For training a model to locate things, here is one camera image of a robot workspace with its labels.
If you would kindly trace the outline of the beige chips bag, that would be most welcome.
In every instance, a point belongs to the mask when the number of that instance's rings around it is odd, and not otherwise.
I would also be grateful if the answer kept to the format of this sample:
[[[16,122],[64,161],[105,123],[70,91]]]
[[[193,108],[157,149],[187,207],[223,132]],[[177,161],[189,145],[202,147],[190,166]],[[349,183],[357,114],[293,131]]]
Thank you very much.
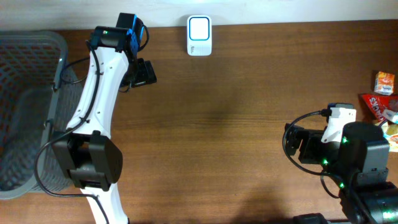
[[[398,128],[397,128],[397,124],[393,123],[393,124],[388,124],[388,123],[384,123],[381,126],[383,133],[384,133],[384,137],[387,139],[387,141],[389,142],[390,145],[390,152],[397,152],[398,147],[397,147],[397,136],[398,136]]]

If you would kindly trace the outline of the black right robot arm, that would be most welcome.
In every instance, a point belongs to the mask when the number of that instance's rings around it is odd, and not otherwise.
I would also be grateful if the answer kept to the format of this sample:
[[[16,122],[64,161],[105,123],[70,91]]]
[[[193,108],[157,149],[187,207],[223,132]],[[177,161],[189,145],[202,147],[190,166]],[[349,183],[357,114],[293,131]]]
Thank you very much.
[[[381,127],[356,120],[352,104],[330,103],[287,123],[282,148],[294,166],[337,185],[348,223],[397,223],[390,145]]]

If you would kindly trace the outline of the red Hacks snack bag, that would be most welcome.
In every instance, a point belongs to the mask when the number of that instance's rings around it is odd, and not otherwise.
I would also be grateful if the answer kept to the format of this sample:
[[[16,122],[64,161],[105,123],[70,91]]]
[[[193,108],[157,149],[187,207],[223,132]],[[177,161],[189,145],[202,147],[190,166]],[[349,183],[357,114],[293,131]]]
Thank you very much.
[[[397,112],[397,95],[362,94],[360,97],[379,121],[385,118],[383,116],[384,110]]]

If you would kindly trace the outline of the orange tissue pack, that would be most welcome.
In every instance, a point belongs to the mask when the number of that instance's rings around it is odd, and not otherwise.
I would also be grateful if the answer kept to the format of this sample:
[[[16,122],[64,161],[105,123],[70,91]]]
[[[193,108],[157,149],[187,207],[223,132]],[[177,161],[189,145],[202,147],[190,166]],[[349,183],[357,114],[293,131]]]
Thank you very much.
[[[394,92],[395,75],[386,72],[377,72],[375,76],[374,92],[382,95],[391,95]]]

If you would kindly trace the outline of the teal tissue pack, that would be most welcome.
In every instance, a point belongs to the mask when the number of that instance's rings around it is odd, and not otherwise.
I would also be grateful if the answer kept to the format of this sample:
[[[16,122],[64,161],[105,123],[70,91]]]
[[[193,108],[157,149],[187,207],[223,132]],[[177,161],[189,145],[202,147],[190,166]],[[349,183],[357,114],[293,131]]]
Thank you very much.
[[[391,111],[389,109],[385,109],[382,112],[382,115],[383,115],[383,117],[385,117],[390,122],[395,123],[395,124],[398,123],[398,112]]]

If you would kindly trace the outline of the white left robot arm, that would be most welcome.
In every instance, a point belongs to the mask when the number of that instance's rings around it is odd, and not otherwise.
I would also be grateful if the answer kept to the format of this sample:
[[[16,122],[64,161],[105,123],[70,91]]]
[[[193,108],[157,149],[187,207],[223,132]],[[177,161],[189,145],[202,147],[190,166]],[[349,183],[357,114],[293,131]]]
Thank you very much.
[[[97,27],[86,46],[90,67],[78,106],[51,147],[64,176],[88,199],[96,223],[129,223],[118,190],[121,150],[111,140],[118,93],[157,81],[152,65],[137,53],[149,41],[146,26]]]

